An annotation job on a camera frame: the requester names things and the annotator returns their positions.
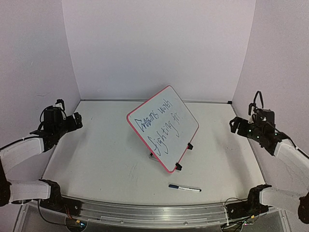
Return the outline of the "pink framed whiteboard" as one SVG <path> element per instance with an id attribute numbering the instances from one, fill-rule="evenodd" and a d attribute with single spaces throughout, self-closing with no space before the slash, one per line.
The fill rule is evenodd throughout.
<path id="1" fill-rule="evenodd" d="M 175 171 L 199 123 L 172 86 L 127 114 L 126 120 L 168 173 Z"/>

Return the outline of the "white marker pen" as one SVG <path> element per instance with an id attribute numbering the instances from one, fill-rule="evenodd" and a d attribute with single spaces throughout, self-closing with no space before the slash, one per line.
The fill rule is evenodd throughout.
<path id="1" fill-rule="evenodd" d="M 178 189 L 180 190 L 185 190 L 185 191 L 192 191 L 192 192 L 201 192 L 201 189 L 196 189 L 196 188 L 187 188 L 187 187 L 182 187 L 182 186 L 178 186 Z"/>

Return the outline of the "dark blue marker cap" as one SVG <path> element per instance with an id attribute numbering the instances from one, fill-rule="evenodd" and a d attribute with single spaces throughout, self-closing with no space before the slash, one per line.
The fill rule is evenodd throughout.
<path id="1" fill-rule="evenodd" d="M 179 188 L 179 186 L 177 186 L 177 185 L 173 185 L 173 184 L 169 184 L 169 188 L 178 189 L 178 188 Z"/>

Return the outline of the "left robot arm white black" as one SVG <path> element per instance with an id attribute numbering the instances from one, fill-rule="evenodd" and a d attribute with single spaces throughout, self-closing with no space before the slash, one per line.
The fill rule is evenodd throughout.
<path id="1" fill-rule="evenodd" d="M 25 204 L 37 200 L 40 207 L 78 215 L 79 200 L 70 200 L 61 195 L 60 185 L 51 180 L 13 181 L 7 179 L 8 172 L 20 163 L 55 147 L 67 133 L 82 128 L 82 116 L 75 112 L 67 115 L 64 102 L 43 109 L 40 124 L 28 137 L 16 140 L 0 149 L 0 205 Z"/>

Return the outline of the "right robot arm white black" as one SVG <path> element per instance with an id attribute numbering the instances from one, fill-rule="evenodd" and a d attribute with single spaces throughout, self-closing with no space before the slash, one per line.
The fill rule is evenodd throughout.
<path id="1" fill-rule="evenodd" d="M 270 155 L 290 167 L 305 184 L 309 184 L 309 157 L 285 133 L 275 128 L 275 114 L 271 110 L 252 108 L 250 120 L 235 117 L 229 122 L 230 130 L 259 143 Z M 268 184 L 250 189 L 244 201 L 225 205 L 230 220 L 250 218 L 266 213 L 269 207 L 296 214 L 304 224 L 309 222 L 309 195 L 275 188 Z"/>

